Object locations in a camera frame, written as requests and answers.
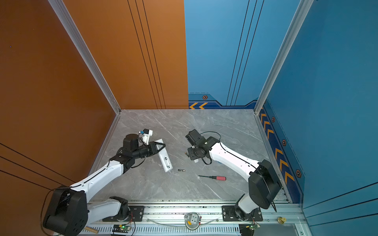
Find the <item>white remote control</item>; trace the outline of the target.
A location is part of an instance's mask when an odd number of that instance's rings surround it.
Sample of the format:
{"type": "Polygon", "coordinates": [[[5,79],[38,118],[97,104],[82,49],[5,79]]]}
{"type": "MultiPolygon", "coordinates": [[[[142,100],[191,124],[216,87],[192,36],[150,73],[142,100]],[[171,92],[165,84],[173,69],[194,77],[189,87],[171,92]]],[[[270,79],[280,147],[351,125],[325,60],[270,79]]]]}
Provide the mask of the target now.
{"type": "MultiPolygon", "coordinates": [[[[156,140],[156,142],[164,143],[163,139],[156,140]]],[[[165,172],[169,172],[173,169],[167,150],[163,154],[158,154],[161,160],[161,164],[165,172]]]]}

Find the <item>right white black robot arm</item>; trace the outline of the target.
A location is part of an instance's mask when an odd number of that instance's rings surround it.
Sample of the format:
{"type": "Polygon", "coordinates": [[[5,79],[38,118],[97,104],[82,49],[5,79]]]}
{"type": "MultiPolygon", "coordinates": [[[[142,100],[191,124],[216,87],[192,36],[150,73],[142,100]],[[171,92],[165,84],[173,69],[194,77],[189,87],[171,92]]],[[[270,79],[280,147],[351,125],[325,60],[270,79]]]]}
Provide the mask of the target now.
{"type": "Polygon", "coordinates": [[[282,183],[272,163],[247,158],[221,142],[220,138],[205,138],[197,130],[190,131],[185,138],[190,143],[187,156],[194,162],[202,160],[205,165],[219,162],[239,174],[248,183],[248,193],[239,198],[234,212],[240,221],[247,221],[258,208],[269,209],[282,189],[282,183]]]}

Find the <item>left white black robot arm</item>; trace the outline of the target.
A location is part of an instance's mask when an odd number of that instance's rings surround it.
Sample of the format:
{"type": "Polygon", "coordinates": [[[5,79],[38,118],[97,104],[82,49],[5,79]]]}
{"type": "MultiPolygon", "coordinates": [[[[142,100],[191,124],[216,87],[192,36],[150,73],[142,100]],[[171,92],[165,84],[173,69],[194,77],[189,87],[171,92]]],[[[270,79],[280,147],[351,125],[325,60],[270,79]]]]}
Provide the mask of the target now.
{"type": "Polygon", "coordinates": [[[62,185],[51,191],[47,210],[41,214],[41,229],[63,236],[76,236],[87,225],[105,218],[120,222],[129,220],[131,210],[126,199],[113,196],[95,204],[90,200],[114,179],[134,167],[136,159],[151,157],[165,147],[162,142],[146,143],[138,134],[128,134],[123,146],[102,168],[71,186],[62,185]]]}

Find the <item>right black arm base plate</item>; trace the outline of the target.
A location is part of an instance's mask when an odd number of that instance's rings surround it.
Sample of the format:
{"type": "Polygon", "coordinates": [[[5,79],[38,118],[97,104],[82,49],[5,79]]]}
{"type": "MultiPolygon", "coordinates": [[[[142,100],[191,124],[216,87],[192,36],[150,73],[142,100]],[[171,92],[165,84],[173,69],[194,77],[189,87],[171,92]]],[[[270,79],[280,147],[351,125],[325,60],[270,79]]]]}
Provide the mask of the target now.
{"type": "Polygon", "coordinates": [[[222,218],[225,222],[263,221],[262,213],[259,207],[252,210],[250,213],[245,213],[240,208],[237,208],[235,206],[222,206],[222,218]]]}

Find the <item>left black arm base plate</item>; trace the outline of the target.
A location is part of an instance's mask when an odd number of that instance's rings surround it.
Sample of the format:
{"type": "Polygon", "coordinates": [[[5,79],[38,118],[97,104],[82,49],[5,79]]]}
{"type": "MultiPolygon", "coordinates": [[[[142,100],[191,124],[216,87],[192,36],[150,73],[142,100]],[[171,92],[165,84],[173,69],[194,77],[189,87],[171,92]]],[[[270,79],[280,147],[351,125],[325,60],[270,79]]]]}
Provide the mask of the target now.
{"type": "Polygon", "coordinates": [[[102,219],[102,222],[142,222],[144,216],[144,206],[128,206],[126,215],[110,216],[102,219]]]}

